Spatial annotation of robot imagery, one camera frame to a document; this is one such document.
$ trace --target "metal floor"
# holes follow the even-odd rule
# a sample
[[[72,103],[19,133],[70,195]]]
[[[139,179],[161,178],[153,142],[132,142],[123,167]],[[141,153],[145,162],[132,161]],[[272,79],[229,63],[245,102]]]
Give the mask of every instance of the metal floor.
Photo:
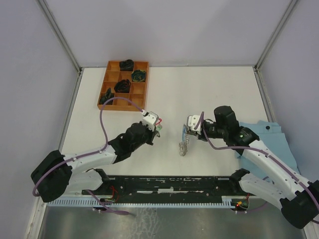
[[[251,208],[262,204],[252,200]],[[230,209],[121,208],[129,216],[90,208],[47,207],[39,239],[305,239],[268,205],[235,215]]]

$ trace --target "red wire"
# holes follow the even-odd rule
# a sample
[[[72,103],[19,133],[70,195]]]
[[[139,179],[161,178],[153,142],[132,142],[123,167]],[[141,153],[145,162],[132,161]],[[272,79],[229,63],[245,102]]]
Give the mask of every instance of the red wire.
[[[111,186],[110,188],[113,190],[113,191],[112,191],[112,198],[111,198],[111,200],[113,200],[115,188],[114,188],[113,186]]]
[[[161,122],[161,118],[159,118],[159,121],[155,125],[158,125],[160,122]]]
[[[119,197],[120,197],[119,196],[119,192],[114,188],[114,186],[111,186],[110,188],[113,190],[113,192],[112,192],[112,200],[114,199],[114,192],[116,192],[118,194],[118,196],[116,197],[116,200],[115,200],[115,202],[117,202]]]

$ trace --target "gray wall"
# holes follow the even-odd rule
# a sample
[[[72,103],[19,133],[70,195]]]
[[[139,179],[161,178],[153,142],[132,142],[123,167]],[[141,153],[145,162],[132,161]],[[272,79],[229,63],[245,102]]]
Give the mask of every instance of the gray wall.
[[[0,238],[22,238],[31,172],[58,147],[76,71],[34,0],[0,7]]]
[[[81,66],[254,65],[290,0],[47,0]]]
[[[301,173],[319,172],[319,1],[302,0],[262,67],[262,75]]]

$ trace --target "wooden tray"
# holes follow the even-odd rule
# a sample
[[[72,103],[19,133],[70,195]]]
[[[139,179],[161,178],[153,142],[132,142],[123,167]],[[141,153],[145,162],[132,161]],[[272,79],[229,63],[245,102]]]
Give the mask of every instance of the wooden tray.
[[[100,95],[98,98],[98,108],[101,109],[103,105],[99,104],[100,98],[103,94],[106,93],[108,88],[111,88],[111,92],[115,93],[114,86],[118,81],[129,79],[131,82],[130,92],[129,93],[115,93],[115,97],[124,97],[135,104],[137,104],[140,108],[145,108],[145,100],[146,100],[146,92],[148,87],[148,79],[149,79],[149,63],[147,61],[135,61],[134,68],[135,70],[146,71],[146,79],[145,82],[132,82],[131,74],[133,71],[120,71],[119,66],[120,61],[109,61],[108,67],[106,68],[102,88],[100,91]],[[121,99],[113,100],[112,105],[105,105],[104,110],[106,111],[139,111],[132,106],[129,102]]]

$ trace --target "metal frame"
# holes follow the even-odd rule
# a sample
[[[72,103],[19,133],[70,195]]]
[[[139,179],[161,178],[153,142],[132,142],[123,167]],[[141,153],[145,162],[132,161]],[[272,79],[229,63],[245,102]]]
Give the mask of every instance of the metal frame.
[[[112,203],[108,207],[112,208],[229,208],[233,209],[235,206],[231,205],[231,198],[222,198],[221,203]],[[91,196],[90,197],[61,197],[50,203],[48,206],[54,207],[98,207],[102,206]]]
[[[308,223],[305,227],[304,227],[304,231],[306,234],[306,237],[308,239],[318,239],[319,238],[319,227],[317,224],[314,223]]]
[[[46,203],[42,201],[42,199],[36,198],[33,209],[31,212],[31,216],[29,219],[29,222],[27,224],[27,228],[25,231],[24,239],[36,239],[39,236],[44,213],[45,213],[45,208],[46,208]]]
[[[275,114],[274,114],[274,111],[272,109],[270,99],[269,99],[268,94],[267,94],[267,88],[265,86],[265,82],[264,82],[264,79],[261,75],[261,72],[259,70],[257,70],[256,68],[254,68],[254,74],[256,77],[261,100],[263,102],[263,105],[264,105],[264,108],[266,111],[267,119],[269,122],[276,122]]]
[[[73,94],[72,94],[69,110],[68,110],[68,113],[67,113],[67,116],[66,116],[66,119],[65,119],[63,131],[62,131],[62,136],[61,136],[61,139],[60,139],[60,142],[59,142],[59,150],[60,151],[62,150],[62,147],[63,147],[63,144],[64,144],[64,140],[65,140],[65,137],[66,137],[66,133],[67,133],[67,130],[68,130],[68,127],[69,127],[69,123],[70,123],[70,120],[71,120],[71,115],[72,115],[72,111],[73,111],[73,108],[74,108],[75,100],[76,100],[76,97],[78,95],[78,91],[79,91],[79,88],[80,88],[80,83],[81,83],[81,80],[82,80],[83,71],[84,70],[81,70],[81,72],[78,74],[78,77],[77,77],[77,80],[76,80],[76,83],[75,83],[75,86],[74,86],[74,90],[73,90]]]
[[[46,0],[36,0],[36,2],[38,3],[39,7],[41,8],[44,16],[46,17],[48,23],[51,26],[51,29],[53,30],[54,34],[56,35],[56,37],[58,38],[59,42],[62,45],[62,48],[65,50],[66,54],[69,56],[70,60],[72,61],[72,64],[74,66],[74,68],[76,69],[76,71],[78,73],[81,72],[81,67],[79,65],[79,63],[77,62],[77,60],[75,59],[75,56],[73,55],[71,48],[69,47],[67,41],[65,40],[59,26],[57,25],[52,12],[49,10],[48,4],[46,2]]]
[[[300,0],[291,0],[291,2],[289,3],[284,15],[282,16],[282,18],[281,18],[280,22],[278,23],[275,31],[273,32],[273,34],[271,35],[270,39],[268,40],[264,51],[261,53],[261,56],[259,57],[256,65],[255,65],[255,68],[257,70],[259,70],[263,66],[263,64],[264,64],[269,52],[273,48],[276,40],[280,36],[280,33],[283,31],[283,29],[284,29],[285,25],[287,24],[289,18],[291,17],[292,13],[296,9],[299,1]]]
[[[160,66],[153,66],[150,64],[150,67],[238,67],[238,66],[249,66],[249,67],[254,67],[255,64],[214,64],[214,65],[189,65],[189,64],[184,64],[184,65],[160,65]],[[107,65],[105,66],[84,66],[83,68],[106,68]]]

